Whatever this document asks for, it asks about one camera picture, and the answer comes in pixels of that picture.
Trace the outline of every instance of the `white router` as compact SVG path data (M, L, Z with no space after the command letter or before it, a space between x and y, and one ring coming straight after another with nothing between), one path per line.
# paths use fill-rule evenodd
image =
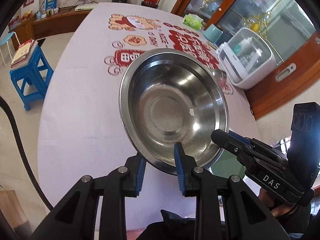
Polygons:
M75 11L85 11L85 10L92 10L97 6L97 3L85 3L85 4L79 4Z

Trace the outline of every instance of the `metal screw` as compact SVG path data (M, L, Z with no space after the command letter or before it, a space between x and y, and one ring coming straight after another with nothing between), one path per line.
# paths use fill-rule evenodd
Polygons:
M203 168L201 168L201 167L194 167L193 168L193 170L195 171L195 173L201 173L201 172L203 172Z
M233 182L239 182L241 179L240 179L240 177L237 176L237 175L232 175L232 176L231 176L231 180L232 180Z
M120 168L118 169L118 171L119 171L120 173L125 173L125 172L128 171L128 168L127 168L126 166L122 166L122 167L120 167Z
M91 177L89 175L84 175L84 176L82 176L81 181L88 182L88 181L90 181L90 179L91 179Z

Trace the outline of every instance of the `light blue stool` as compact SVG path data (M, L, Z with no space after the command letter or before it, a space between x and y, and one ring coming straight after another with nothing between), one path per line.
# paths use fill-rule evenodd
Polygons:
M9 54L10 54L10 58L11 58L11 61L12 61L12 53L11 53L11 50L10 50L10 46L9 46L8 40L10 40L13 35L16 36L16 39L17 39L18 44L19 44L19 46L20 46L20 45L21 45L21 44L20 44L20 41L19 41L19 39L18 39L18 37L17 37L17 34L16 34L15 32L10 32L7 36L5 36L5 38L3 39L3 41L0 42L0 52L1 52L1 57L2 57L2 60L3 60L4 66L5 66L5 61L4 61L4 58L3 58L1 46L4 45L5 43L7 43L8 50L9 50Z
M38 66L40 60L43 63L42 66ZM44 80L40 74L40 71L46 69L48 72ZM44 99L52 74L53 70L39 46L33 52L28 65L10 71L10 79L24 104L25 110L30 110L28 103L39 99ZM23 81L20 88L18 81L21 79L23 79ZM37 91L26 96L23 95L26 83L28 83L29 86L33 84Z

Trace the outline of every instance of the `bowl rim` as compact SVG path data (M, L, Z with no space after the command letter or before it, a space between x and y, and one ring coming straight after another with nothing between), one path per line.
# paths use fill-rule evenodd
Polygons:
M222 91L222 88L218 85L218 82L216 78L213 76L213 74L209 71L209 69L204 66L199 60L196 58L192 57L191 55L187 54L186 52L182 52L176 49L169 49L169 48L157 48L157 49L152 49L149 51L144 52L141 54L139 57L137 57L126 69L122 80L120 84L120 90L119 90L119 112L120 112L120 117L121 117L121 122L124 127L124 130L132 143L133 147L137 150L138 153L140 153L152 166L155 168L168 173L172 175L176 175L176 167L172 166L168 163L165 163L158 159L156 156L154 156L152 153L148 151L148 149L144 146L143 142L140 140L134 125L132 124L132 119L130 117L129 113L129 104L128 104L128 93L129 93L129 85L131 83L133 74L137 70L137 68L148 58L154 57L155 55L159 54L178 54L180 56L185 56L189 60L194 61L196 64L198 64L202 69L205 70L205 72L211 76L212 80L216 84L220 97L222 99L223 105L225 107L225 112L226 112L226 125L224 128L225 132L229 132L229 111L228 111L228 105L226 98L224 96L224 93ZM220 156L222 155L224 149L220 147L220 149L217 151L217 153L214 155L213 158L210 158L209 161L206 163L201 163L200 166L208 169L213 163L215 163Z

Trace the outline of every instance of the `metal basin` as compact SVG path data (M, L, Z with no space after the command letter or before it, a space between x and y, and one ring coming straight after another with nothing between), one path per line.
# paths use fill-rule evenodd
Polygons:
M212 73L187 53L153 49L135 59L121 82L119 109L133 146L163 172L176 174L176 142L204 168L222 153L210 135L228 132L225 97Z

